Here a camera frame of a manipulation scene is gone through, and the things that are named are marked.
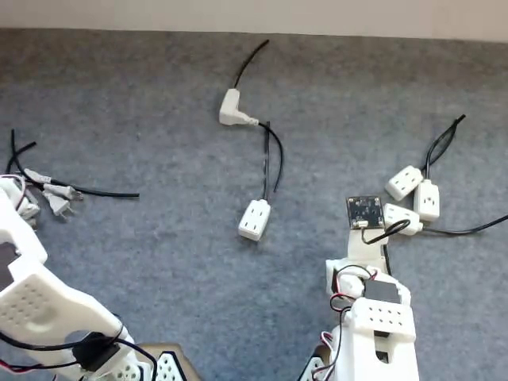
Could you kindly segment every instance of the white wall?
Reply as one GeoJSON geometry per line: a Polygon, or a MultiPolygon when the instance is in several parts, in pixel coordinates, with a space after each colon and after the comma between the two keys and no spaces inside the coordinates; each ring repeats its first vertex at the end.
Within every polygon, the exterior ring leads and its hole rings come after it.
{"type": "Polygon", "coordinates": [[[506,0],[0,0],[0,26],[508,41],[506,0]]]}

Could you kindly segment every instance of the circuit board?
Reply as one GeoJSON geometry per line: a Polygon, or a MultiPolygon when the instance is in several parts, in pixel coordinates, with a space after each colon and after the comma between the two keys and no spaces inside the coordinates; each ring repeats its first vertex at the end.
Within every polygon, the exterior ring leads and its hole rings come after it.
{"type": "Polygon", "coordinates": [[[384,228],[383,204],[379,196],[346,198],[350,229],[384,228]]]}

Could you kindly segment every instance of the gray carpet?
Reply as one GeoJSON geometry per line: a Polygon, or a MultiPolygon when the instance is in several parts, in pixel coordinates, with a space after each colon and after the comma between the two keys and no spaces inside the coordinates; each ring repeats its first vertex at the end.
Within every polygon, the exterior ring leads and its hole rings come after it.
{"type": "MultiPolygon", "coordinates": [[[[325,260],[345,255],[344,198],[389,201],[384,183],[419,165],[461,113],[433,167],[435,226],[508,211],[508,45],[279,35],[240,89],[241,108],[283,139],[286,172],[263,240],[240,238],[262,191],[263,134],[220,125],[217,110],[263,38],[0,32],[0,162],[15,128],[19,145],[38,143],[26,166],[142,193],[88,197],[66,224],[44,210],[49,268],[120,314],[137,341],[179,342],[204,380],[296,379],[333,327],[325,260]]],[[[413,293],[421,380],[506,379],[507,227],[391,240],[394,274],[413,293]]]]}

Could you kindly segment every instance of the cable connector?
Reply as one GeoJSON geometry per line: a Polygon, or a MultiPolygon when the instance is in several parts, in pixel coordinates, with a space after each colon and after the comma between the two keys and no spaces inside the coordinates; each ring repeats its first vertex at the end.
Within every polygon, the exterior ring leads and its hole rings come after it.
{"type": "Polygon", "coordinates": [[[225,93],[222,101],[221,110],[219,111],[219,121],[223,125],[258,125],[259,120],[249,117],[247,114],[238,110],[240,103],[240,91],[237,89],[229,89],[225,93]]]}
{"type": "Polygon", "coordinates": [[[408,165],[397,175],[392,177],[385,189],[396,201],[405,198],[423,180],[423,175],[418,168],[408,165]]]}
{"type": "Polygon", "coordinates": [[[31,169],[28,168],[25,169],[25,172],[28,176],[30,176],[33,179],[33,181],[42,184],[51,184],[51,177],[49,176],[41,175],[40,173],[32,171],[31,169]]]}
{"type": "Polygon", "coordinates": [[[44,189],[67,200],[83,200],[83,194],[71,186],[62,187],[60,185],[45,184],[44,189]]]}
{"type": "Polygon", "coordinates": [[[74,214],[74,210],[71,209],[71,203],[65,198],[61,198],[47,190],[42,192],[42,195],[49,202],[49,207],[51,208],[53,214],[57,217],[62,217],[63,219],[67,219],[64,215],[65,212],[71,212],[74,214]]]}
{"type": "Polygon", "coordinates": [[[387,228],[402,220],[408,220],[410,222],[407,227],[399,232],[401,234],[413,236],[423,229],[423,224],[420,222],[420,216],[412,210],[393,204],[384,204],[383,214],[385,226],[387,228]]]}
{"type": "Polygon", "coordinates": [[[414,192],[413,209],[423,221],[436,221],[439,218],[439,188],[429,179],[418,184],[414,192]]]}
{"type": "Polygon", "coordinates": [[[238,233],[249,240],[259,241],[270,217],[267,200],[252,200],[238,225],[238,233]]]}

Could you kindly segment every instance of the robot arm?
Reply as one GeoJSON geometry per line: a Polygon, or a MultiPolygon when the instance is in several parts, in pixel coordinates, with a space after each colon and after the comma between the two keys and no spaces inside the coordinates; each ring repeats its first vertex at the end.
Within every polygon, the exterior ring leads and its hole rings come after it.
{"type": "Polygon", "coordinates": [[[143,349],[120,320],[44,266],[48,255],[16,211],[18,196],[0,183],[0,339],[71,381],[186,380],[174,352],[163,352],[158,363],[152,357],[155,364],[139,361],[134,349],[143,349]],[[69,343],[83,331],[81,341],[69,343]]]}
{"type": "Polygon", "coordinates": [[[331,333],[321,334],[324,345],[299,380],[418,381],[411,294],[387,274],[381,202],[358,197],[347,203],[348,256],[326,261],[326,291],[339,323],[331,333]],[[333,306],[339,299],[341,306],[333,306]]]}

